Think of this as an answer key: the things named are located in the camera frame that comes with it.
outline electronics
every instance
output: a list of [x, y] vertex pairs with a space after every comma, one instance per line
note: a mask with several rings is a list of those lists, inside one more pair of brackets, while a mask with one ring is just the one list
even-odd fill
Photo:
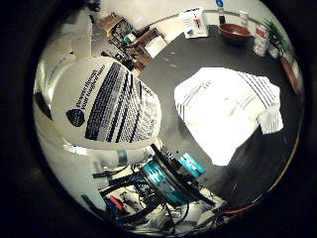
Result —
[[178, 15], [185, 25], [185, 38], [208, 37], [208, 25], [202, 7], [188, 9]]

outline white shirt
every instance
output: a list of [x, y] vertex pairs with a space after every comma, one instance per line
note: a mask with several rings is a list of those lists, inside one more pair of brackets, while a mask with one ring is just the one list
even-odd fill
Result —
[[267, 77], [223, 67], [202, 67], [174, 91], [179, 117], [214, 165], [229, 164], [259, 127], [283, 128], [279, 88]]

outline red wire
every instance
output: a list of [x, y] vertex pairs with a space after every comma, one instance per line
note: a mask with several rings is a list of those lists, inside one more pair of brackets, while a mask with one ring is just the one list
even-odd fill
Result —
[[240, 212], [240, 211], [243, 211], [243, 210], [247, 210], [247, 209], [249, 209], [250, 207], [252, 207], [252, 206], [254, 206], [254, 205], [256, 205], [256, 204], [257, 204], [257, 202], [252, 203], [252, 204], [250, 204], [250, 205], [247, 205], [247, 206], [242, 207], [242, 208], [237, 209], [237, 210], [226, 210], [226, 211], [224, 211], [224, 213], [226, 213], [226, 214], [237, 213], [237, 212]]

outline white wall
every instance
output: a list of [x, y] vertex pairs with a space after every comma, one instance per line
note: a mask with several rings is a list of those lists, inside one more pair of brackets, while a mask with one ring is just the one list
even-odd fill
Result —
[[[178, 14], [188, 8], [203, 7], [205, 10], [216, 10], [214, 0], [103, 0], [100, 16], [107, 16], [111, 12], [126, 18], [135, 28], [151, 24], [162, 18]], [[225, 10], [238, 13], [239, 10], [249, 12], [250, 17], [260, 22], [264, 19], [272, 20], [280, 28], [290, 42], [284, 29], [270, 10], [259, 0], [225, 0]], [[208, 24], [218, 24], [218, 15], [208, 13]], [[238, 17], [227, 16], [227, 22], [239, 24]], [[181, 22], [169, 19], [155, 25], [169, 42], [182, 32]], [[255, 25], [250, 24], [250, 30], [255, 31]]]

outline green plant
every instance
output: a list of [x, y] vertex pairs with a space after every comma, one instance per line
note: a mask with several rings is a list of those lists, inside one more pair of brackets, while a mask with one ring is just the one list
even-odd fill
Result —
[[285, 37], [273, 21], [265, 19], [264, 25], [268, 30], [269, 42], [272, 45], [274, 45], [278, 49], [278, 51], [283, 55], [289, 49]]

